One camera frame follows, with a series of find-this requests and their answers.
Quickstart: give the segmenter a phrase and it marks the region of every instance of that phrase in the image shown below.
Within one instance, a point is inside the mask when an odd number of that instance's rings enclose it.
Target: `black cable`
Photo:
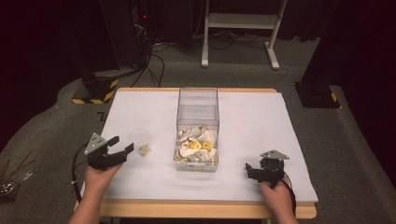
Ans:
[[[73,158],[73,165],[72,165],[72,185],[76,194],[76,198],[78,200],[78,202],[81,202],[81,194],[79,193],[79,188],[78,188],[78,181],[77,181],[77,176],[76,176],[76,168],[78,167],[78,165],[76,166],[76,161],[77,161],[77,157],[78,154],[81,152],[81,150],[83,148],[85,148],[88,145],[88,142],[84,145],[82,145],[76,152],[74,158]]]
[[[217,35],[217,36],[215,36],[214,39],[219,42],[229,41],[230,43],[223,48],[218,48],[218,47],[214,47],[213,45],[207,44],[212,49],[227,49],[233,44],[233,37],[228,32],[226,32],[226,35]]]
[[[80,162],[79,164],[77,164],[75,167],[76,167],[76,169],[80,166],[80,165],[82,165],[82,164],[84,164],[84,163],[87,163],[87,161],[83,161],[83,162]]]
[[[134,83],[132,83],[131,87],[133,87],[134,84],[136,84],[137,80],[139,80],[139,78],[142,76],[142,74],[146,71],[146,68],[147,68],[147,67],[145,66],[145,68],[140,72],[139,76],[138,76],[137,79],[134,81]]]
[[[163,70],[165,70],[165,63],[163,62],[163,59],[156,54],[150,54],[150,55],[160,59],[161,63],[163,64]],[[158,87],[161,87],[161,82],[163,81],[163,70],[161,71],[160,81],[158,82]]]
[[[290,188],[293,189],[293,185],[291,184],[291,179],[290,179],[290,177],[288,176],[288,174],[286,174],[286,172],[285,172],[285,176],[286,176],[286,177],[288,178],[288,180],[289,180]]]
[[[152,84],[154,85],[154,87],[156,87],[155,83],[157,83],[160,86],[158,79],[155,77],[154,73],[151,71],[151,69],[149,69],[149,67],[148,67],[148,71],[150,73]]]
[[[290,186],[288,185],[288,183],[286,183],[285,180],[280,179],[280,181],[282,181],[289,190],[289,194],[290,194],[290,198],[291,198],[291,209],[293,210],[294,216],[296,216],[296,207],[297,207],[296,195],[294,194],[293,188],[291,186],[291,180],[290,180],[289,176],[286,173],[285,173],[285,176],[288,178]]]

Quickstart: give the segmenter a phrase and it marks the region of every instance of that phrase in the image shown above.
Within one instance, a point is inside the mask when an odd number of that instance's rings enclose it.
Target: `person's hand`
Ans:
[[[106,171],[95,170],[91,166],[85,169],[85,190],[69,224],[99,223],[100,208],[103,197],[110,186],[111,180],[122,164]]]
[[[298,223],[292,211],[288,187],[282,181],[278,181],[273,189],[267,183],[261,182],[261,188],[265,202],[274,212],[279,224]]]
[[[85,194],[102,199],[110,186],[111,180],[122,164],[111,167],[106,171],[96,170],[87,166],[85,170]]]

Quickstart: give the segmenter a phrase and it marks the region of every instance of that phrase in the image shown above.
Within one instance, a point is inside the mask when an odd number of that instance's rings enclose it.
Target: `white table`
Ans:
[[[245,162],[259,168],[260,154],[290,156],[285,171],[297,199],[297,218],[312,218],[317,194],[292,129],[283,97],[267,89],[219,89],[219,166],[215,173],[178,172],[176,141],[178,88],[119,89],[102,132],[119,136],[110,153],[123,150],[137,128],[149,131],[151,153],[128,156],[115,175],[102,217],[272,218]]]
[[[205,31],[204,44],[202,49],[202,67],[209,66],[209,47],[208,35],[209,27],[218,28],[241,28],[241,29],[262,29],[272,30],[271,39],[265,42],[265,49],[270,58],[271,65],[274,70],[279,69],[279,63],[274,52],[274,44],[282,22],[283,13],[286,8],[288,0],[281,0],[280,8],[275,15],[257,15],[257,14],[230,14],[230,13],[210,13],[209,0],[206,0],[205,8]]]

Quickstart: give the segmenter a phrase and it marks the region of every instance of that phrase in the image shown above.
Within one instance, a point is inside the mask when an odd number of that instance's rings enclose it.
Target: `electronic equipment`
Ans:
[[[289,157],[276,150],[262,153],[261,156],[263,157],[260,161],[261,169],[254,169],[251,165],[245,164],[247,176],[257,180],[259,183],[268,182],[273,188],[285,176],[283,171],[285,163],[283,160],[288,160]]]
[[[125,162],[128,154],[134,150],[134,143],[126,147],[123,151],[108,154],[108,148],[114,146],[119,141],[118,136],[107,141],[99,134],[94,133],[84,152],[87,156],[88,165],[96,170],[108,170],[115,165]]]
[[[118,78],[147,66],[151,29],[144,0],[62,0],[62,41],[81,76],[75,104],[105,104]]]

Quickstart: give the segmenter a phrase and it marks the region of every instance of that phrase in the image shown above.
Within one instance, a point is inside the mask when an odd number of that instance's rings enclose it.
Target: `clear plastic box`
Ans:
[[[180,88],[174,154],[177,170],[216,172],[218,136],[218,89]]]

